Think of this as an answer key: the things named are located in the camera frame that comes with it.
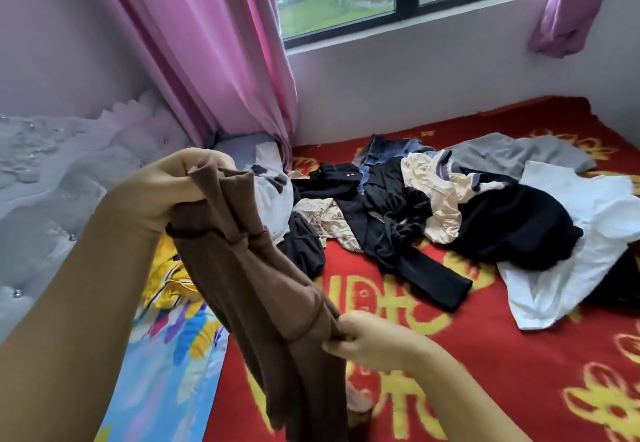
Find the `white t-shirt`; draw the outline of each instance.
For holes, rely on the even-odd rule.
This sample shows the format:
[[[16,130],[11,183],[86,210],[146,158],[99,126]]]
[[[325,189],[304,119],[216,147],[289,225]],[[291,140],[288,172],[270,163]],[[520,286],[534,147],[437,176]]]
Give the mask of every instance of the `white t-shirt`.
[[[572,169],[529,161],[521,184],[560,202],[584,235],[571,258],[544,272],[498,263],[509,307],[520,329],[544,329],[571,312],[640,239],[640,199],[628,176],[581,178]]]

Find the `green field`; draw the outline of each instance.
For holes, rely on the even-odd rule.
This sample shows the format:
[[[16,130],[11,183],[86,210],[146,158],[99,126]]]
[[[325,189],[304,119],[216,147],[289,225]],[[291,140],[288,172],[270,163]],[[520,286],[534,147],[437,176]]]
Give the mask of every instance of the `green field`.
[[[364,17],[393,10],[393,4],[382,9],[363,9],[348,0],[308,0],[280,9],[282,37],[317,31]]]

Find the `pink curtain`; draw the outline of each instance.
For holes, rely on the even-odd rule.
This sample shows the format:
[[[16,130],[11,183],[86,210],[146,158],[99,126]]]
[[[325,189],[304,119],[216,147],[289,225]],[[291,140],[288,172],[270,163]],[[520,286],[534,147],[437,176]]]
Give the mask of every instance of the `pink curtain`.
[[[291,163],[296,88],[275,0],[107,0],[197,145],[266,131]]]
[[[584,48],[603,0],[549,0],[529,48],[563,58]]]

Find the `wall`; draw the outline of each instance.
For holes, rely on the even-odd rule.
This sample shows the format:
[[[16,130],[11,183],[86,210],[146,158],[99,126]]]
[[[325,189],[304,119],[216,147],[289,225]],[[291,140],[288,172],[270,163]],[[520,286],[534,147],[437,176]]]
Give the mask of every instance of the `wall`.
[[[586,49],[563,60],[526,49],[547,0],[492,2],[501,3],[293,50],[296,143],[402,130],[558,94],[588,97],[601,120],[640,145],[640,0],[605,0]]]
[[[0,0],[0,113],[92,116],[148,85],[97,0]]]

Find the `red blanket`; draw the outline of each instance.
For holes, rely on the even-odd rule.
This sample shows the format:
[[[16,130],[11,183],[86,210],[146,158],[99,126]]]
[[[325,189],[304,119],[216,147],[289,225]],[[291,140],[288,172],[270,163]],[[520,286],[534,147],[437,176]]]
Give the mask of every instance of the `red blanket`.
[[[599,122],[585,99],[542,98],[387,137],[417,137],[440,149],[494,131],[511,137],[556,135],[596,159],[598,171],[587,175],[630,174],[640,194],[640,151]],[[320,162],[350,162],[366,140],[300,147],[294,166],[308,172]],[[640,442],[640,320],[585,305],[551,329],[523,333],[494,265],[471,264],[426,242],[422,250],[474,281],[454,315],[419,301],[397,278],[380,275],[372,260],[332,240],[316,281],[342,311],[374,312],[439,342],[534,441]],[[368,440],[445,440],[414,380],[352,365],[348,374],[375,401]],[[284,434],[272,434],[264,396],[233,341],[204,440],[284,440]]]

